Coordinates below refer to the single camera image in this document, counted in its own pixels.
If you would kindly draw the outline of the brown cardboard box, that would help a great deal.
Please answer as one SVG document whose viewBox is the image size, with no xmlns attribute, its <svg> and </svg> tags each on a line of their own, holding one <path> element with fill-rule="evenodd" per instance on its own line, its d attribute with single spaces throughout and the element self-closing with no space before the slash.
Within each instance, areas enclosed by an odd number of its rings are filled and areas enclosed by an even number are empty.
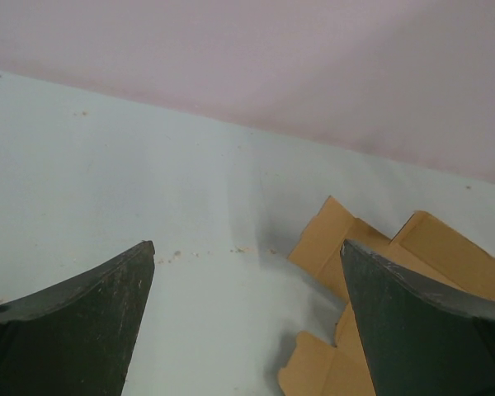
<svg viewBox="0 0 495 396">
<path fill-rule="evenodd" d="M 495 301 L 495 257 L 432 214 L 418 210 L 393 238 L 352 215 L 333 197 L 301 234 L 288 259 L 345 303 L 334 344 L 300 332 L 277 375 L 286 395 L 372 395 L 374 387 L 344 281 L 340 249 L 355 239 L 409 270 Z"/>
</svg>

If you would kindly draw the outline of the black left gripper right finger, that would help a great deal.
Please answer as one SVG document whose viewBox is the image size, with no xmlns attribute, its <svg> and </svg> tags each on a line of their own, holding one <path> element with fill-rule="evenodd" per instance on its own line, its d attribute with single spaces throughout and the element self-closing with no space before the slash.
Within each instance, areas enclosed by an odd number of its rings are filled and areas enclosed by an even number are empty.
<svg viewBox="0 0 495 396">
<path fill-rule="evenodd" d="M 494 301 L 354 240 L 340 256 L 376 394 L 495 395 Z"/>
</svg>

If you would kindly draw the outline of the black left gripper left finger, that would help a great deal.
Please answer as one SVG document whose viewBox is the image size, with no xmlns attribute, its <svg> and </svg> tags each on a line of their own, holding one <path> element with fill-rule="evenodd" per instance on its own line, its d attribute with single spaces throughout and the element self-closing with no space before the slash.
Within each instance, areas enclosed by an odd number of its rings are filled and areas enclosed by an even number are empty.
<svg viewBox="0 0 495 396">
<path fill-rule="evenodd" d="M 143 241 L 0 304 L 0 395 L 120 395 L 155 269 Z"/>
</svg>

